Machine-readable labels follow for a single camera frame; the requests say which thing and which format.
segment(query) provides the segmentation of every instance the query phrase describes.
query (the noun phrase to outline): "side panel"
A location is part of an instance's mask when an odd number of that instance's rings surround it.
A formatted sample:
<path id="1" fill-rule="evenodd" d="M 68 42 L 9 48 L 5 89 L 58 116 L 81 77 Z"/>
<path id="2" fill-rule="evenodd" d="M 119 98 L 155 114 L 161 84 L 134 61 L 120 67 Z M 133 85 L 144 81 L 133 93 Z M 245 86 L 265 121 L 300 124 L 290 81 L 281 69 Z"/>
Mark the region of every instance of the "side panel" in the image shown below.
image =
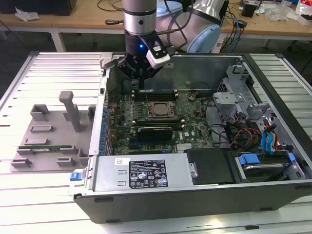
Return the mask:
<path id="1" fill-rule="evenodd" d="M 277 210 L 312 192 L 309 183 L 196 192 L 75 196 L 94 223 Z"/>

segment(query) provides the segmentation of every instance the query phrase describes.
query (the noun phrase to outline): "motherboard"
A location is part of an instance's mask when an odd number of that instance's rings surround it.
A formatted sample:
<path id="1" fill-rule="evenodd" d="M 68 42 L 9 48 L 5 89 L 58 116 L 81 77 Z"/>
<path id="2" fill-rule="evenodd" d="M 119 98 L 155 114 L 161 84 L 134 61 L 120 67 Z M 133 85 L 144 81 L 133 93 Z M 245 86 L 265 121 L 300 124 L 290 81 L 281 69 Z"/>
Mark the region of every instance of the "motherboard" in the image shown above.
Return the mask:
<path id="1" fill-rule="evenodd" d="M 109 94 L 114 155 L 182 153 L 213 147 L 203 119 L 204 98 L 190 92 Z"/>

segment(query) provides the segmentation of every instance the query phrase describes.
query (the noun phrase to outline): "white paper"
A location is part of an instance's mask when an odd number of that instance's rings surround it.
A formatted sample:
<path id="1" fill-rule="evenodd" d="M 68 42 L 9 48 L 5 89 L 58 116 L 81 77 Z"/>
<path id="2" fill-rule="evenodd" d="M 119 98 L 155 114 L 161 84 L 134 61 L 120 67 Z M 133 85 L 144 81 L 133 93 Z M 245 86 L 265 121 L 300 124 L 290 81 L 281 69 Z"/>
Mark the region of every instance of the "white paper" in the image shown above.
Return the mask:
<path id="1" fill-rule="evenodd" d="M 293 20 L 297 20 L 299 15 L 297 15 L 294 10 L 290 10 L 288 14 L 286 15 L 286 17 L 293 19 Z"/>
<path id="2" fill-rule="evenodd" d="M 24 12 L 24 11 L 17 9 L 16 7 L 15 7 L 15 9 L 16 9 L 15 16 L 20 18 L 21 20 L 23 20 L 25 22 L 28 22 L 29 20 L 40 19 L 37 12 Z"/>

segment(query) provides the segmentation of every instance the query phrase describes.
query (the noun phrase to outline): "blue tab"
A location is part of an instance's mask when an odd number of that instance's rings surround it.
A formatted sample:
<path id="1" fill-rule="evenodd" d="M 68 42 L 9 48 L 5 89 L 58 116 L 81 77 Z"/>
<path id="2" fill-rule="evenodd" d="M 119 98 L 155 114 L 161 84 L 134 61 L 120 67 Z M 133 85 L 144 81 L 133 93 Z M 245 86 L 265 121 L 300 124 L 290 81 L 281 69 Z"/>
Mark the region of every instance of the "blue tab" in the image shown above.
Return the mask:
<path id="1" fill-rule="evenodd" d="M 262 138 L 261 138 L 261 149 L 265 149 L 265 139 L 267 138 L 268 133 L 267 132 L 263 132 L 262 134 Z"/>
<path id="2" fill-rule="evenodd" d="M 70 174 L 70 181 L 82 180 L 82 172 L 72 172 Z"/>
<path id="3" fill-rule="evenodd" d="M 296 161 L 296 158 L 295 156 L 293 155 L 293 153 L 288 153 L 288 157 L 290 159 L 291 162 L 295 162 Z"/>
<path id="4" fill-rule="evenodd" d="M 244 164 L 258 164 L 260 163 L 258 156 L 256 154 L 243 154 L 238 157 L 241 165 Z"/>
<path id="5" fill-rule="evenodd" d="M 269 152 L 270 155 L 273 155 L 274 152 L 271 150 L 271 145 L 272 145 L 272 141 L 273 141 L 273 134 L 272 133 L 269 133 L 269 138 L 268 138 L 268 141 L 267 141 L 267 145 L 265 147 L 265 151 L 266 152 Z"/>

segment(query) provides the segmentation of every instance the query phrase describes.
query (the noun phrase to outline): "red wire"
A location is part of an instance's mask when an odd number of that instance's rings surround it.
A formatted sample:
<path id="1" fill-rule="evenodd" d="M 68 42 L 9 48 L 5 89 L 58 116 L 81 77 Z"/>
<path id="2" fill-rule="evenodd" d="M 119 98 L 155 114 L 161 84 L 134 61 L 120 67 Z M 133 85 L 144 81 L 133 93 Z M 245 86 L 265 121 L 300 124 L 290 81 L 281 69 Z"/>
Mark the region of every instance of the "red wire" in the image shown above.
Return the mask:
<path id="1" fill-rule="evenodd" d="M 236 134 L 236 136 L 234 137 L 234 140 L 236 140 L 236 138 L 238 137 L 238 135 L 242 132 L 242 131 L 246 131 L 246 130 L 253 130 L 253 131 L 256 131 L 258 134 L 260 134 L 262 136 L 262 134 L 257 130 L 257 129 L 254 129 L 254 128 L 243 128 L 241 130 L 238 131 L 238 133 Z"/>

